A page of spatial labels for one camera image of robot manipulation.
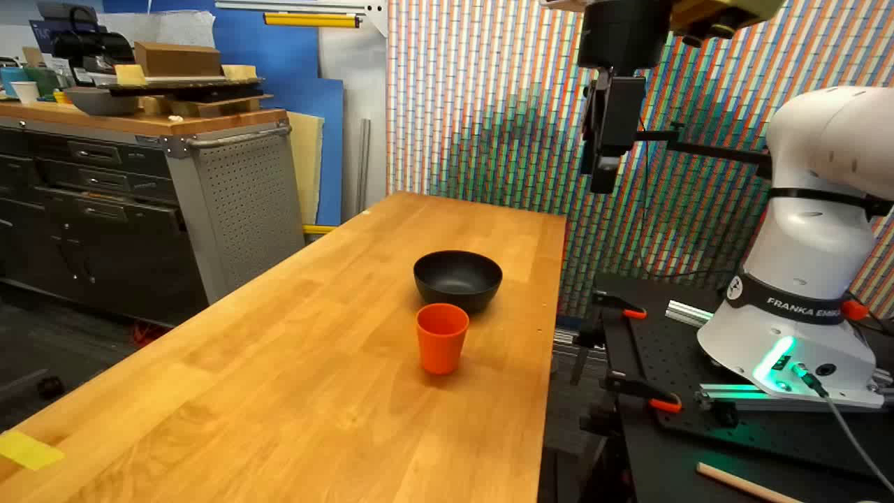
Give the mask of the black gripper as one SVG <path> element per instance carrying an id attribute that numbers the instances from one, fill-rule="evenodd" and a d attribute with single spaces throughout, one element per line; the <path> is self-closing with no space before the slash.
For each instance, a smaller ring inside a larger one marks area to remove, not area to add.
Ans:
<path id="1" fill-rule="evenodd" d="M 620 156 L 636 141 L 644 71 L 662 53 L 671 0 L 592 0 L 583 9 L 579 65 L 595 79 L 583 86 L 580 171 L 592 194 L 611 194 Z"/>

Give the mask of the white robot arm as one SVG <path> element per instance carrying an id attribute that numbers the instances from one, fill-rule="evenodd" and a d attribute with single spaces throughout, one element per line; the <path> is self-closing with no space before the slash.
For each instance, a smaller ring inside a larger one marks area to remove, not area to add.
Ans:
<path id="1" fill-rule="evenodd" d="M 640 141 L 644 72 L 675 36 L 696 48 L 770 20 L 781 0 L 579 0 L 580 174 L 608 194 Z M 785 100 L 764 127 L 770 197 L 722 301 L 696 340 L 770 401 L 882 408 L 876 359 L 845 301 L 873 236 L 868 206 L 894 198 L 894 90 L 827 86 Z"/>

